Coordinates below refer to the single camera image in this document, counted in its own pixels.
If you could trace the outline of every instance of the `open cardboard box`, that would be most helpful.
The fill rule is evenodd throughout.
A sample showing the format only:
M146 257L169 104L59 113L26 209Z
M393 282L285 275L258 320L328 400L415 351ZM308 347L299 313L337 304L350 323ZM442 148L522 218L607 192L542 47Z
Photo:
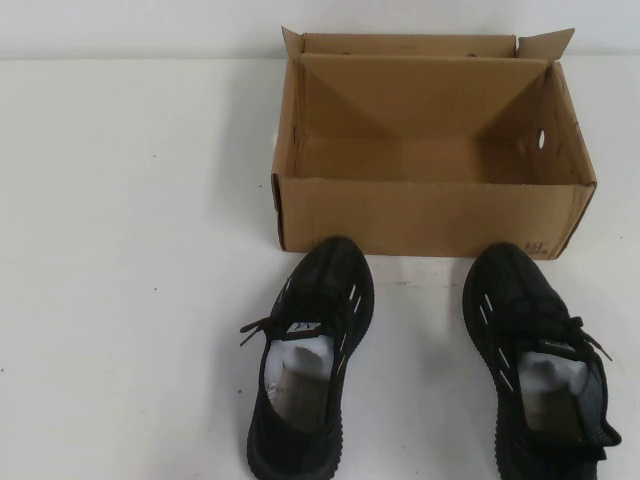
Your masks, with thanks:
M347 235L371 254L567 246L596 178L558 60L573 30L297 35L272 186L282 248Z

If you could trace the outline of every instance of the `black shoelace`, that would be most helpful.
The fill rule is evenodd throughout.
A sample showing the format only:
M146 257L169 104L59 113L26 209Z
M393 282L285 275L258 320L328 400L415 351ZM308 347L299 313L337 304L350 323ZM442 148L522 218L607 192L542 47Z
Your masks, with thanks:
M544 312L539 308L541 302L556 303L557 313ZM584 322L580 317L569 317L564 305L553 298L539 298L527 301L531 306L530 312L517 312L516 302L504 309L504 313L497 315L499 328L505 333L533 340L550 340L566 343L572 347L582 342L597 348L610 361L613 359L591 335L582 330Z
M273 328L279 321L281 321L281 319L278 317L265 317L265 318L261 318L256 322L250 323L249 325L245 325L240 329L240 333L247 333L251 329L255 329L255 330L253 330L253 332L251 332L251 334L242 341L240 346L242 347L245 343L251 340L251 338L256 333L263 332L263 331L266 332L269 329Z

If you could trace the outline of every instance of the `black sneaker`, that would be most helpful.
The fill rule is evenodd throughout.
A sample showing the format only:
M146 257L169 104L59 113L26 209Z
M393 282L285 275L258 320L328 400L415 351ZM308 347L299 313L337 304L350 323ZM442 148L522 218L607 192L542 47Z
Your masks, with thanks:
M473 264L463 294L469 335L498 392L496 461L503 480L595 479L607 423L600 345L570 317L537 265L498 244Z
M263 331L247 458L260 480L328 480L342 454L340 401L349 358L373 314L373 280L360 249L334 237L287 279Z

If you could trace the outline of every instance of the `black rubber sole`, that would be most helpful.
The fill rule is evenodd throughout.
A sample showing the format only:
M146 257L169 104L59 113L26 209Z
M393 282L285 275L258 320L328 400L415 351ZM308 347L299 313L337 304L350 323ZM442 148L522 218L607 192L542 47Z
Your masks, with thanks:
M373 319L373 309L375 304L375 290L373 287L373 277L371 276L371 270L369 269L369 265L367 263L366 258L363 254L360 255L361 262L363 262L365 271L368 273L366 278L367 289L371 292L371 299L366 304L363 305L363 322L358 329L356 334L356 339L349 352L349 358L358 348L362 339L366 335L369 327L371 326L371 320ZM342 459L342 414L340 414L340 431L338 435L338 439L336 440L336 447L333 455L328 459L327 463L319 470L314 472L308 472L304 474L296 474L296 475L285 475L277 470L271 468L261 457L256 448L253 439L254 439L254 427L253 421L251 422L251 427L249 428L249 435L247 436L247 461L249 463L249 468L251 472L258 480L331 480L338 470L338 465L340 465L340 460Z
M496 389L496 395L498 396L498 411L496 414L496 433L495 433L495 458L498 466L498 472L502 480L524 480L513 466L511 459L509 458L507 450L507 437L506 428L504 425L505 419L502 413L502 404L498 395L498 368L494 365L493 359L489 356L489 353L485 351L480 342L480 337L477 331L477 325L480 325L480 319L475 314L473 308L471 294L473 291L474 274L476 270L477 260L471 266L467 279L464 283L464 289L462 293L462 314L464 316L464 323L467 327L467 332L473 341L473 344L480 353L480 356L487 365L487 368L491 372L493 378L493 384Z

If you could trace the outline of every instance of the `white backdrop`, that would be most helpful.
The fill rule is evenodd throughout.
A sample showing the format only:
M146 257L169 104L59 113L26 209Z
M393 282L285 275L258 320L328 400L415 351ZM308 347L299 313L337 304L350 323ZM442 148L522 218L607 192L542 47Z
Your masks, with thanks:
M279 57L322 32L576 27L568 53L640 53L637 0L0 0L0 57Z

